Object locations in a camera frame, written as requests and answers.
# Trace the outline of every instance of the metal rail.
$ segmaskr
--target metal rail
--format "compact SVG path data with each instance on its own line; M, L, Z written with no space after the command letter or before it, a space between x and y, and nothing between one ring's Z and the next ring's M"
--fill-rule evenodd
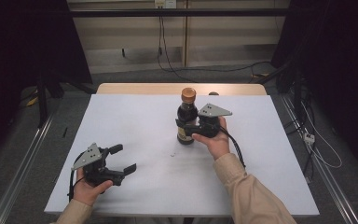
M22 159L21 165L17 170L17 173L14 175L11 180L5 194L2 196L0 201L0 224L6 222L7 217L13 207L14 202L16 202L17 196L20 193L22 184L27 178L29 171L34 163L34 158L39 151L39 148L42 146L43 140L48 132L50 124L53 120L55 113L57 112L59 104L53 104L53 108L51 109L51 113L48 116L48 120L45 124L37 129L36 134L34 136L34 140L31 145L28 147L27 152L25 153L24 158Z
M295 124L296 128L298 129L298 133L300 137L303 135L303 131L300 130L300 124L296 119L296 113L293 111L294 108L293 103L290 99L286 99L282 96L283 104L289 114L290 118L292 119L293 123ZM310 145L307 144L307 151L310 153L311 148ZM314 149L315 153L318 153L319 157L322 157L321 153L319 152L318 148ZM358 217L356 216L350 201L346 197L344 191L339 186L338 182L334 178L333 174L330 171L330 168L321 162L318 158L315 157L315 154L312 154L312 160L318 169L322 180L324 181L328 191L330 192L336 206L341 213L342 217L344 218L345 222L348 224L358 224Z
M48 17L279 17L305 16L313 9L291 8L168 8L168 9L73 9L71 11L22 11L25 15Z

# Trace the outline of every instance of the beige sleeve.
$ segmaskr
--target beige sleeve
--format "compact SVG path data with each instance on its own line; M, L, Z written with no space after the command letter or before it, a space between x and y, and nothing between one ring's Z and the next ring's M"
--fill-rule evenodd
M247 175L236 155L220 157L213 167L230 196L236 224L296 223L280 199L256 177Z
M76 200L66 205L65 210L61 213L57 220L57 224L80 224L85 223L86 220L91 216L92 207Z

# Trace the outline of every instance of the bottle cap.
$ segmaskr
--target bottle cap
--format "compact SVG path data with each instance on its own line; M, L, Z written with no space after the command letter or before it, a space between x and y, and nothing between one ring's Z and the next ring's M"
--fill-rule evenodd
M194 103L196 100L196 90L193 88L184 88L182 90L182 101L185 103Z

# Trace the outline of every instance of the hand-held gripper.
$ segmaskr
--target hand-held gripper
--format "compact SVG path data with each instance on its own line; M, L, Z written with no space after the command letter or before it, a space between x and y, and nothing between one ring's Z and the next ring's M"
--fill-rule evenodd
M74 196L73 178L74 170L83 167L84 178L92 186L98 186L106 180L112 180L116 186L121 186L121 181L126 175L130 175L136 171L136 163L125 168L123 171L111 171L106 168L106 157L109 154L118 153L123 149L123 145L118 144L110 148L100 148L93 143L89 148L82 152L72 167L71 181L69 186L69 201Z
M217 105L207 104L199 111L200 125L185 124L179 119L176 120L176 125L185 130L186 136L191 136L192 133L199 133L212 138L221 131L218 117L228 115L232 115L232 113Z

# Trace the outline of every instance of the power outlet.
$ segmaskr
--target power outlet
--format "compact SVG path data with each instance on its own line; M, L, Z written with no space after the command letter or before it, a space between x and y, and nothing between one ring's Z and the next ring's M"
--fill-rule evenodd
M166 0L165 8L176 8L176 0Z
M155 0L156 8L165 8L165 0Z
M315 135L310 133L304 133L304 141L312 145L315 142Z

